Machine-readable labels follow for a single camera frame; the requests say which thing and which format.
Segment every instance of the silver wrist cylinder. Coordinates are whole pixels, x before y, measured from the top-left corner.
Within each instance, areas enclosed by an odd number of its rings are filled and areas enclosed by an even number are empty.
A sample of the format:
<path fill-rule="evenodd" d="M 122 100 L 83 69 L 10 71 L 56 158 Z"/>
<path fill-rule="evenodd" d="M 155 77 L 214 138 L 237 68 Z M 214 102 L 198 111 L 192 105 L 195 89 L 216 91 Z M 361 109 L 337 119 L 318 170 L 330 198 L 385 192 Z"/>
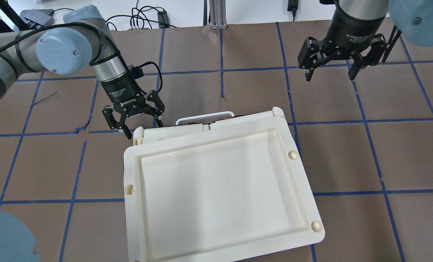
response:
<path fill-rule="evenodd" d="M 386 16 L 389 0 L 339 0 L 339 7 L 348 15 L 361 20 Z"/>
<path fill-rule="evenodd" d="M 92 66 L 92 69 L 101 82 L 116 79 L 126 73 L 126 68 L 124 68 L 118 55 L 101 64 Z"/>

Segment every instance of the white tray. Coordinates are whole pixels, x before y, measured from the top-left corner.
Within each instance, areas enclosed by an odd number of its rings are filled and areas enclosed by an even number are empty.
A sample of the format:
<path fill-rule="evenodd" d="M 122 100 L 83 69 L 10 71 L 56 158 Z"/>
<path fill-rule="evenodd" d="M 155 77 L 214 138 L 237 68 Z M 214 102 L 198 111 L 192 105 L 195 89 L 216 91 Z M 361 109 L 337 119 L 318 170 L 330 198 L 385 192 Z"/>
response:
<path fill-rule="evenodd" d="M 124 153 L 130 262 L 224 262 L 324 229 L 284 114 L 151 130 Z"/>

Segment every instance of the white floor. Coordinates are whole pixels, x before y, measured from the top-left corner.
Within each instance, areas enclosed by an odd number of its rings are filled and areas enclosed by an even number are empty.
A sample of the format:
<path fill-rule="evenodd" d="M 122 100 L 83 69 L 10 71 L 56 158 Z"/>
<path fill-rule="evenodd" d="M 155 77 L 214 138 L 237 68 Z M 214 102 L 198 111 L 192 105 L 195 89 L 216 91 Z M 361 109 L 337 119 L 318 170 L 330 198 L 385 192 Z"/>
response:
<path fill-rule="evenodd" d="M 96 5 L 103 18 L 113 15 L 130 15 L 136 0 L 8 0 L 11 7 L 20 13 L 27 9 L 80 8 Z M 138 6 L 160 6 L 167 10 L 170 23 L 177 27 L 196 27 L 203 25 L 203 0 L 139 0 Z M 292 21 L 291 12 L 287 9 L 288 0 L 227 0 L 226 13 L 228 24 L 268 23 Z M 321 5 L 318 0 L 299 0 L 296 20 L 323 20 L 333 17 L 334 5 Z M 62 17 L 69 10 L 57 11 L 55 23 L 63 23 Z M 13 23 L 2 13 L 3 20 L 11 27 Z M 157 20 L 156 11 L 148 11 L 148 19 Z M 127 30 L 129 18 L 118 17 L 111 20 L 118 30 Z"/>

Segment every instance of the power adapter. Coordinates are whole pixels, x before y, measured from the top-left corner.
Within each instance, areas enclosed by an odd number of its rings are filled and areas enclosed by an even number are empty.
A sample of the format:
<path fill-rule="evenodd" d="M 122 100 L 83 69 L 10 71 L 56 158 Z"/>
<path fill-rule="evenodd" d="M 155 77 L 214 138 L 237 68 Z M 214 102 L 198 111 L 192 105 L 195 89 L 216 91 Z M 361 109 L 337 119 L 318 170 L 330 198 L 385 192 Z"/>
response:
<path fill-rule="evenodd" d="M 158 25 L 160 28 L 169 28 L 169 18 L 168 18 L 168 12 L 166 10 L 164 11 L 158 11 Z"/>

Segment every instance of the grid of blue tape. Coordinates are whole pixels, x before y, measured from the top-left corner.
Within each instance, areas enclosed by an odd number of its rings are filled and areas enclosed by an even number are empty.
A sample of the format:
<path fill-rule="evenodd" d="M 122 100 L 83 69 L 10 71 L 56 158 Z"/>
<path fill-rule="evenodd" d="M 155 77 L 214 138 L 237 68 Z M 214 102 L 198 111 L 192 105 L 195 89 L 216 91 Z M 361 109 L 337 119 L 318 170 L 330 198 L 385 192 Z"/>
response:
<path fill-rule="evenodd" d="M 356 87 L 356 83 L 354 81 L 351 82 L 354 91 L 356 93 L 356 98 L 357 98 L 357 102 L 358 102 L 358 106 L 361 110 L 361 114 L 362 114 L 362 120 L 350 120 L 350 121 L 327 121 L 327 122 L 296 122 L 296 118 L 295 118 L 295 114 L 294 114 L 294 110 L 293 110 L 293 102 L 292 102 L 292 97 L 291 97 L 291 87 L 290 87 L 290 82 L 289 82 L 289 76 L 288 76 L 288 70 L 289 69 L 294 69 L 294 68 L 298 68 L 296 66 L 287 66 L 287 62 L 286 62 L 286 56 L 285 56 L 285 52 L 284 52 L 284 46 L 283 46 L 283 37 L 281 35 L 281 30 L 279 27 L 279 24 L 276 23 L 276 29 L 278 32 L 278 38 L 279 38 L 279 43 L 280 43 L 280 49 L 281 49 L 281 53 L 282 53 L 282 57 L 283 57 L 283 66 L 282 67 L 267 67 L 267 68 L 240 68 L 240 69 L 224 69 L 224 60 L 223 60 L 223 31 L 220 32 L 220 52 L 221 52 L 221 69 L 220 70 L 202 70 L 202 71 L 178 71 L 178 72 L 163 72 L 163 75 L 178 75 L 178 74 L 203 74 L 203 73 L 215 73 L 215 72 L 220 72 L 221 73 L 221 96 L 224 97 L 224 73 L 225 72 L 237 72 L 237 71 L 259 71 L 259 70 L 284 70 L 284 74 L 285 74 L 285 78 L 286 78 L 286 88 L 287 88 L 287 94 L 288 94 L 288 100 L 289 100 L 289 105 L 290 105 L 290 110 L 291 110 L 291 116 L 292 116 L 292 122 L 289 123 L 288 125 L 292 126 L 294 129 L 294 133 L 295 133 L 295 142 L 296 145 L 298 146 L 298 150 L 299 150 L 299 154 L 301 153 L 300 150 L 300 146 L 299 146 L 299 139 L 298 139 L 298 132 L 297 132 L 297 126 L 302 126 L 302 125 L 312 125 L 312 124 L 357 124 L 357 123 L 361 123 L 364 124 L 365 128 L 366 128 L 366 132 L 367 132 L 367 136 L 368 136 L 368 140 L 370 143 L 370 147 L 371 147 L 371 151 L 373 154 L 373 158 L 375 161 L 375 166 L 377 168 L 378 171 L 378 178 L 380 180 L 381 186 L 382 186 L 382 190 L 381 191 L 353 191 L 353 192 L 315 192 L 313 195 L 314 196 L 345 196 L 345 195 L 374 195 L 374 194 L 383 194 L 384 199 L 385 199 L 385 203 L 386 203 L 386 207 L 388 210 L 388 214 L 390 217 L 390 222 L 391 222 L 391 226 L 393 228 L 393 233 L 395 236 L 395 240 L 396 240 L 396 244 L 398 247 L 398 251 L 399 251 L 399 255 L 401 256 L 401 261 L 405 261 L 405 257 L 404 257 L 404 252 L 402 250 L 401 247 L 401 242 L 399 240 L 399 235 L 396 229 L 396 225 L 394 222 L 394 218 L 393 218 L 393 212 L 391 210 L 391 206 L 389 203 L 389 199 L 388 199 L 388 195 L 389 194 L 418 194 L 418 193 L 433 193 L 433 189 L 412 189 L 412 190 L 386 190 L 385 184 L 384 182 L 381 180 L 381 170 L 379 167 L 379 163 L 378 163 L 378 158 L 376 156 L 376 152 L 374 149 L 374 145 L 373 145 L 373 140 L 372 137 L 370 135 L 370 131 L 368 129 L 368 123 L 386 123 L 386 122 L 407 122 L 407 121 L 433 121 L 433 118 L 409 118 L 409 119 L 379 119 L 379 120 L 367 120 L 366 119 L 366 115 L 363 111 L 363 107 L 361 104 L 361 98 L 358 94 L 357 91 L 357 87 Z M 163 29 L 162 32 L 162 36 L 161 36 L 161 45 L 160 45 L 160 60 L 159 60 L 159 64 L 158 66 L 161 68 L 161 63 L 162 63 L 162 58 L 163 58 L 163 44 L 165 41 L 165 29 Z M 403 61 L 403 62 L 387 62 L 387 63 L 379 63 L 379 65 L 393 65 L 393 64 L 409 64 L 411 65 L 414 74 L 416 75 L 416 79 L 419 83 L 419 86 L 426 98 L 426 101 L 428 103 L 428 106 L 431 109 L 431 112 L 433 114 L 433 106 L 431 104 L 430 99 L 428 98 L 428 95 L 426 93 L 426 90 L 420 80 L 420 77 L 417 73 L 416 67 L 414 66 L 415 64 L 419 64 L 419 63 L 433 63 L 433 60 L 428 60 L 428 61 L 413 61 L 409 55 L 409 52 L 406 48 L 406 44 L 404 43 L 403 38 L 401 37 L 401 43 L 404 47 L 404 50 L 406 52 L 406 55 L 408 57 L 409 61 Z M 334 64 L 334 65 L 325 65 L 324 67 L 350 67 L 351 65 L 349 64 L 348 61 L 346 61 L 345 64 Z M 64 235 L 63 235 L 63 242 L 62 242 L 62 246 L 61 246 L 61 250 L 60 250 L 60 255 L 59 255 L 59 262 L 61 262 L 63 260 L 63 252 L 64 252 L 64 247 L 66 244 L 66 239 L 67 239 L 67 235 L 68 235 L 68 229 L 69 229 L 69 224 L 70 224 L 70 218 L 71 218 L 71 214 L 72 214 L 72 209 L 75 203 L 94 203 L 94 202 L 124 202 L 124 198 L 113 198 L 113 199 L 76 199 L 75 198 L 75 194 L 77 191 L 77 187 L 78 187 L 78 181 L 79 181 L 79 174 L 81 172 L 82 169 L 82 163 L 83 163 L 83 157 L 85 154 L 85 149 L 87 146 L 87 141 L 84 141 L 83 143 L 83 148 L 82 148 L 82 153 L 80 156 L 80 161 L 79 161 L 79 166 L 78 166 L 78 173 L 77 176 L 75 177 L 75 184 L 74 184 L 74 188 L 72 191 L 72 197 L 71 199 L 46 199 L 46 200 L 21 200 L 21 201 L 5 201 L 4 200 L 4 196 L 5 196 L 5 191 L 8 187 L 8 183 L 10 181 L 11 178 L 11 174 L 15 165 L 15 161 L 17 159 L 17 155 L 19 153 L 20 150 L 20 145 L 23 141 L 23 138 L 25 136 L 50 136 L 50 135 L 70 135 L 70 134 L 75 134 L 78 132 L 78 129 L 82 129 L 81 127 L 76 129 L 75 131 L 72 132 L 47 132 L 47 133 L 25 133 L 25 130 L 27 129 L 27 125 L 28 125 L 28 121 L 30 119 L 30 115 L 32 114 L 32 109 L 33 109 L 33 105 L 35 104 L 35 101 L 37 99 L 37 95 L 38 95 L 38 91 L 40 90 L 40 85 L 43 81 L 57 81 L 57 80 L 73 80 L 73 79 L 89 79 L 89 78 L 96 78 L 95 76 L 80 76 L 80 77 L 72 77 L 72 78 L 43 78 L 44 73 L 42 72 L 42 74 L 40 75 L 39 79 L 24 79 L 24 80 L 17 80 L 17 82 L 38 82 L 37 84 L 37 88 L 35 91 L 35 94 L 33 96 L 32 99 L 32 106 L 30 107 L 28 114 L 27 114 L 27 118 L 25 120 L 25 124 L 24 124 L 24 128 L 22 133 L 20 134 L 0 134 L 0 137 L 9 137 L 9 136 L 17 136 L 20 137 L 19 142 L 17 144 L 17 148 L 13 157 L 13 161 L 11 163 L 11 167 L 10 170 L 8 172 L 8 177 L 5 181 L 5 185 L 3 187 L 1 196 L 0 196 L 0 207 L 2 204 L 41 204 L 41 203 L 69 203 L 70 207 L 69 207 L 69 211 L 68 211 L 68 218 L 66 221 L 66 226 L 65 226 L 65 230 L 64 230 Z M 157 73 L 147 73 L 145 74 L 146 76 L 157 76 Z M 92 104 L 90 107 L 90 114 L 89 114 L 89 118 L 88 121 L 90 121 L 90 118 L 93 115 L 93 108 L 95 106 L 95 98 L 96 98 L 96 94 L 97 94 L 97 90 L 98 90 L 98 81 L 95 84 L 95 91 L 93 94 L 93 98 L 92 98 Z M 111 132 L 118 132 L 115 130 L 99 130 L 99 131 L 89 131 L 90 134 L 95 134 L 95 133 L 111 133 Z M 315 253 L 315 245 L 312 244 L 311 245 L 311 252 L 312 252 L 312 259 L 313 262 L 316 262 L 316 253 Z"/>

